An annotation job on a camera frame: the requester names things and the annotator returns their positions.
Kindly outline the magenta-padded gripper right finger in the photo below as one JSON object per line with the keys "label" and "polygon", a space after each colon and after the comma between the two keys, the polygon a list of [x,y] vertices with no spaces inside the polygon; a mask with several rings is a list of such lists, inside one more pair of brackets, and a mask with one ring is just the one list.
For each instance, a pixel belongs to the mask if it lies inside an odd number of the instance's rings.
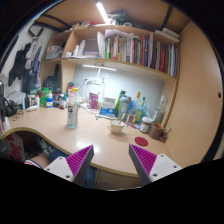
{"label": "magenta-padded gripper right finger", "polygon": [[155,155],[133,144],[129,145],[129,155],[143,186],[181,170],[165,154]]}

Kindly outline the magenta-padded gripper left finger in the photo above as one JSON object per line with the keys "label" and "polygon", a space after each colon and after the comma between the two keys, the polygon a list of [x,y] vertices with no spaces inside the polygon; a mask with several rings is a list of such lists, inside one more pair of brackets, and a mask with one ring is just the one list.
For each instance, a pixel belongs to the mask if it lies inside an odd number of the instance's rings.
{"label": "magenta-padded gripper left finger", "polygon": [[93,156],[94,147],[89,145],[68,157],[57,157],[45,171],[81,186]]}

